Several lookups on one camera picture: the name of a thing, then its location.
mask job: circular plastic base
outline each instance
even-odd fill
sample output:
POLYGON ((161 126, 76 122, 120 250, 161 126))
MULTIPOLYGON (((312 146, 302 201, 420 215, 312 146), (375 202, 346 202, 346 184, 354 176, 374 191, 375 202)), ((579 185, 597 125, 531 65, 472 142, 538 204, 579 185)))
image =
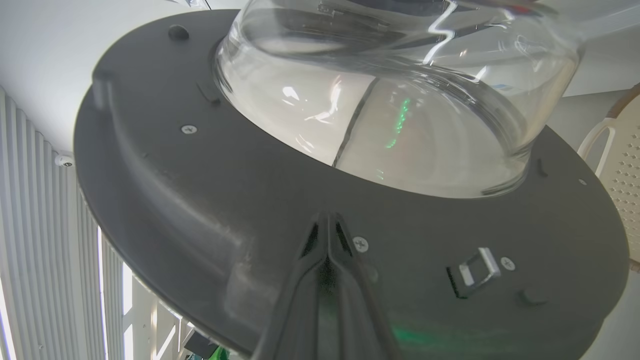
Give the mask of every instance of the circular plastic base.
MULTIPOLYGON (((622 294, 628 250, 611 198, 576 153, 546 128, 519 188, 473 200, 336 170, 254 126, 216 88, 215 45, 236 13, 134 30, 101 59, 81 106, 79 182, 140 279, 250 354, 313 216, 331 211, 367 240, 360 257, 406 359, 578 359, 622 294), (188 36, 172 35, 176 24, 188 36), (447 269, 459 275, 478 248, 501 276, 461 299, 447 269)), ((470 269, 476 280, 486 271, 470 269)))

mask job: security camera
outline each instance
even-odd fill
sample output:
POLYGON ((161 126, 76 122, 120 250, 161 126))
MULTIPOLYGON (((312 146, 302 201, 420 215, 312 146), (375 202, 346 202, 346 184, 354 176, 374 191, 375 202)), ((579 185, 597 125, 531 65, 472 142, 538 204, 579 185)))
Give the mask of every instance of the security camera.
POLYGON ((59 167, 72 167, 76 164, 76 161, 73 157, 69 155, 58 155, 56 156, 56 165, 59 167))

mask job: vertical blinds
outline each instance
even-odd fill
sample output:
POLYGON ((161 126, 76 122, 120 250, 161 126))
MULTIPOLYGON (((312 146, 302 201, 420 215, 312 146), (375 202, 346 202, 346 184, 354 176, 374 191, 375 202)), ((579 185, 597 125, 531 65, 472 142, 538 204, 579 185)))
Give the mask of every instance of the vertical blinds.
MULTIPOLYGON (((97 225, 75 172, 55 156, 0 88, 0 279, 16 360, 103 360, 97 225)), ((109 358, 117 360, 122 267, 108 247, 103 258, 109 358)))

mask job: chair backrest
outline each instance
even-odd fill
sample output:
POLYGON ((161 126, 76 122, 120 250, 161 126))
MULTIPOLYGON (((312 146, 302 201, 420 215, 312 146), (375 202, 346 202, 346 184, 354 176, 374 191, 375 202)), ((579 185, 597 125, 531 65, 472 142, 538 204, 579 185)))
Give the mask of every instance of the chair backrest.
POLYGON ((613 199, 627 230, 632 268, 640 270, 640 84, 631 88, 580 145, 586 159, 595 140, 609 130, 596 175, 613 199))

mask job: clear glass bowl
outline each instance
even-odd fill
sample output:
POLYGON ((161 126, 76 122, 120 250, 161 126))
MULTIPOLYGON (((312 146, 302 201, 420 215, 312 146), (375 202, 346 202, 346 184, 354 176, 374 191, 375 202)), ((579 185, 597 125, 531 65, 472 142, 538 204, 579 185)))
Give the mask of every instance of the clear glass bowl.
POLYGON ((580 60, 551 9, 514 0, 253 0, 218 86, 292 148, 409 192, 514 189, 580 60))

